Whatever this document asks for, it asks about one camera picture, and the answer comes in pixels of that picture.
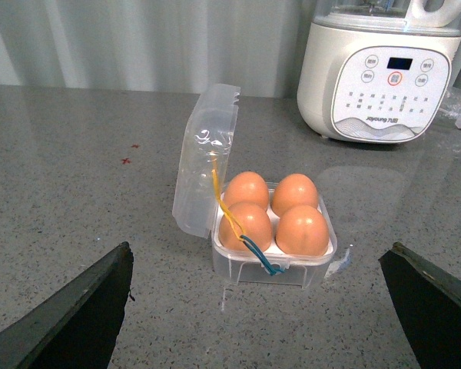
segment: gray countertop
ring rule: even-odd
[[[310,290],[235,286],[171,215],[197,98],[0,86],[0,330],[128,241],[136,301],[112,368],[417,367],[378,259],[401,241],[461,279],[461,131],[351,144],[315,134],[294,100],[240,98],[227,179],[310,176],[348,262]]]

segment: kitchen appliance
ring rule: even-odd
[[[297,91],[328,138],[398,143],[432,122],[461,41],[461,0],[318,0]]]

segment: digital display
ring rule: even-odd
[[[405,59],[405,58],[390,58],[387,62],[388,69],[403,69],[404,71],[408,71],[412,65],[413,59]]]

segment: egg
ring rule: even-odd
[[[223,201],[228,207],[242,201],[253,202],[267,210],[270,202],[267,183],[258,173],[244,171],[229,182]]]
[[[248,236],[259,247],[266,251],[273,238],[273,229],[268,214],[263,208],[252,202],[238,202],[229,207],[229,211],[242,224]],[[237,232],[243,234],[240,227],[235,225]],[[231,223],[226,217],[222,217],[219,226],[218,239],[223,246],[236,251],[249,251],[246,245],[239,241],[232,231]]]
[[[321,256],[329,240],[326,219],[310,205],[294,206],[278,221],[275,241],[285,254]]]
[[[288,209],[302,204],[317,208],[319,195],[316,186],[306,175],[295,173],[286,176],[275,189],[271,210],[281,217]]]

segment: hinged lid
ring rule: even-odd
[[[186,125],[172,214],[182,231],[208,238],[217,202],[212,169],[220,186],[227,170],[240,88],[212,85],[201,94]]]

